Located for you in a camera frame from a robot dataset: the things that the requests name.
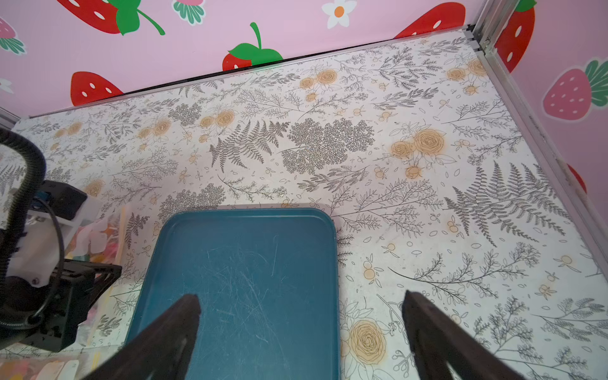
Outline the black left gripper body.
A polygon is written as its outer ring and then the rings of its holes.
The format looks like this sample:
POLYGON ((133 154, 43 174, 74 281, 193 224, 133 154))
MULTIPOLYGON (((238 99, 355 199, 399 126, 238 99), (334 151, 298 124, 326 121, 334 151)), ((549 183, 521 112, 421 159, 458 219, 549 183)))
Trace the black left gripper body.
POLYGON ((59 282, 54 294, 50 285, 35 288, 19 277, 9 277, 1 306, 1 348, 19 343, 60 352, 72 345, 91 307, 121 272, 115 264, 67 260, 61 273, 52 272, 51 281, 59 282))

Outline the teal plastic tray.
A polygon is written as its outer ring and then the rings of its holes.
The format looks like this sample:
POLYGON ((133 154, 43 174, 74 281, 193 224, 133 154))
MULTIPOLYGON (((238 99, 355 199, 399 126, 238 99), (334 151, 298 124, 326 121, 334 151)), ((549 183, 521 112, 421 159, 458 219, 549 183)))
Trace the teal plastic tray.
POLYGON ((315 208, 171 217, 147 269, 128 340, 197 296, 190 379, 340 376, 337 232, 315 208))

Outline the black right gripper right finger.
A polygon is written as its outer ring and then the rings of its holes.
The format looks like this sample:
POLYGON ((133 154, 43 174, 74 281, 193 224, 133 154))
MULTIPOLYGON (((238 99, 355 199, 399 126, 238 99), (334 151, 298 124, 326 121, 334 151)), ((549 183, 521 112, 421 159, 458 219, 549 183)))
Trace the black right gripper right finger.
POLYGON ((421 379, 521 379, 419 292, 407 291, 402 318, 421 379))

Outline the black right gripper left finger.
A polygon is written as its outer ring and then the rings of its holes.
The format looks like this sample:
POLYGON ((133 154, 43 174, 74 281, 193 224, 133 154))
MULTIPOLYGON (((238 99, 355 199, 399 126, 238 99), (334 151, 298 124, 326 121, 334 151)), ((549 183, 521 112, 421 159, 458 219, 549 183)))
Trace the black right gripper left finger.
POLYGON ((87 379, 184 379, 200 323, 200 301, 186 294, 87 379))

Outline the ziploc bag with yellow duck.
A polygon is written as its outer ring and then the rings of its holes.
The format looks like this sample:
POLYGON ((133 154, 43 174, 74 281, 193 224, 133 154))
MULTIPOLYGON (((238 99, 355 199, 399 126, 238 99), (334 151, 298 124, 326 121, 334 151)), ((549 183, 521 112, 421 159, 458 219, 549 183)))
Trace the ziploc bag with yellow duck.
MULTIPOLYGON (((79 264, 121 264, 126 231, 126 212, 94 222, 85 221, 66 244, 66 257, 79 264)), ((25 344, 1 351, 2 379, 76 379, 95 369, 120 348, 114 333, 121 318, 112 316, 110 291, 105 291, 77 326, 75 341, 53 352, 25 344)))

